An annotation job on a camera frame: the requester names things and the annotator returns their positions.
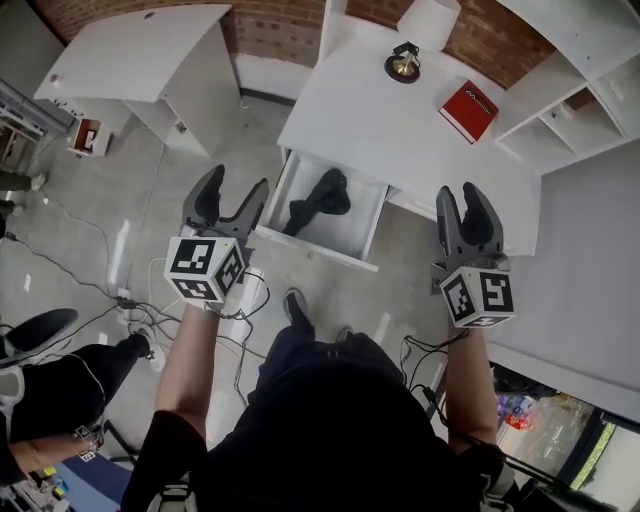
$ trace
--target white cabinet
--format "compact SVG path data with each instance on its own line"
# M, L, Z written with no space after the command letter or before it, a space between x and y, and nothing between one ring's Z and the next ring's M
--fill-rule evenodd
M332 167L347 177L351 209L344 215L318 213L296 237L282 233L290 219L289 203L306 199L320 178ZM388 186L361 172L309 154L292 151L271 204L256 233L278 243L329 257L342 264L376 272L367 262Z
M558 50L506 91L499 147L544 174L640 136L640 17L628 0L498 1Z
M231 5L147 9L85 26L35 94L119 134L133 112L167 146L212 156L239 119L219 21Z

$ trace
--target person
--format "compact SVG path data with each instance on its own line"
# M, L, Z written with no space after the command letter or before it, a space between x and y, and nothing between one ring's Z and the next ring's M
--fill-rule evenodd
M87 345L46 364L2 371L0 486L89 449L76 430L99 436L104 410L136 361L154 355L138 331L115 346Z
M47 181L46 174L37 174L33 178L24 174L16 174L0 170L0 190L37 192ZM22 215L25 207L13 201L0 200L0 215Z
M122 512L155 511L180 494L191 506L172 510L479 510L487 492L501 496L499 483L510 488L493 446L497 405L480 331L449 347L447 445L375 342L348 328L336 343L318 342L303 295L290 290L284 305L291 325L235 429L208 453L219 319L187 306Z

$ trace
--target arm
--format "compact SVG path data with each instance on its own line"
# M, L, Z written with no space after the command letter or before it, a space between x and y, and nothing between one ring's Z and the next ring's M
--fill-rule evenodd
M219 320L212 313L187 305L156 396L156 410L181 416L203 437Z
M495 444L498 429L493 376L481 329L449 346L447 370L449 445L460 455L471 447L456 433Z
M45 437L9 445L9 451L24 474L58 464L89 449L90 444L74 437Z

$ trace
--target lamp shade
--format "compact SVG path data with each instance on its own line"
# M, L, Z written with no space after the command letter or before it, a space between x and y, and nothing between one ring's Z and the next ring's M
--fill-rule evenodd
M456 0L415 0L398 22L398 32L424 50L439 52L459 14Z

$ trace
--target small box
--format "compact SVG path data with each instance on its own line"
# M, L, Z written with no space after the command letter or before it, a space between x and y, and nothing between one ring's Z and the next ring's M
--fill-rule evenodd
M173 237L165 279L187 302L224 304L245 269L235 238Z
M441 285L456 327L493 327L515 315L509 273L460 267Z
M439 112L467 142L474 144L498 115L498 107L467 80Z

